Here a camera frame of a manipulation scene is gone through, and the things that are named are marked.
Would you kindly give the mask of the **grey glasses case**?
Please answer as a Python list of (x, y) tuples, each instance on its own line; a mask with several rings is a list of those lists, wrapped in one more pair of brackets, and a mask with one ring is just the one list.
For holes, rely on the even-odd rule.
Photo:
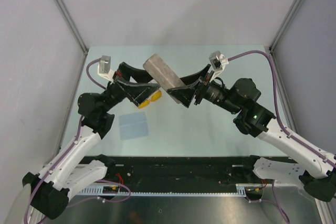
[(165, 91), (185, 85), (158, 54), (149, 57), (143, 68)]

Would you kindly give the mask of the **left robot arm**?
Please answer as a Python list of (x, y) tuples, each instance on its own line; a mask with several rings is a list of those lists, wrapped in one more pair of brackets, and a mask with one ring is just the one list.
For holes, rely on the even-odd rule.
[(75, 170), (87, 152), (111, 130), (115, 116), (109, 111), (124, 99), (140, 106), (160, 88), (146, 70), (124, 62), (116, 71), (99, 66), (98, 73), (108, 74), (110, 79), (101, 93), (88, 92), (79, 96), (80, 119), (73, 139), (37, 174), (28, 172), (22, 179), (24, 186), (31, 186), (28, 205), (50, 220), (59, 217), (82, 189), (98, 180), (110, 182), (115, 178), (116, 169), (99, 159)]

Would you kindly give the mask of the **blue cleaning cloth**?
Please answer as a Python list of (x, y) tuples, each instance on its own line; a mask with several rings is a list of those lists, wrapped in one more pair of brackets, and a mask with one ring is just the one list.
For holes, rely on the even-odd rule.
[(148, 136), (146, 113), (134, 112), (119, 116), (119, 133), (122, 141)]

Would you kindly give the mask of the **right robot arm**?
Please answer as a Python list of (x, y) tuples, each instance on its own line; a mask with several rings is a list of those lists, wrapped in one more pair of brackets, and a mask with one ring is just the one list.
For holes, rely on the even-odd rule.
[(272, 179), (293, 184), (310, 196), (324, 202), (335, 197), (335, 155), (309, 143), (292, 129), (280, 123), (279, 117), (260, 105), (261, 92), (251, 78), (238, 79), (231, 88), (216, 83), (209, 66), (182, 78), (183, 85), (169, 88), (168, 94), (185, 107), (207, 100), (235, 115), (238, 130), (276, 147), (294, 162), (273, 162), (258, 157), (242, 169), (243, 179)]

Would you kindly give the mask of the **orange sunglasses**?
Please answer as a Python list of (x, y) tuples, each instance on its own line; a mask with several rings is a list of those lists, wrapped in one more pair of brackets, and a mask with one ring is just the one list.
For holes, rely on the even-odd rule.
[(142, 109), (146, 106), (148, 106), (150, 103), (153, 103), (160, 99), (162, 97), (162, 91), (157, 90), (155, 91), (152, 95), (150, 95), (144, 102), (142, 102), (139, 106), (138, 109)]

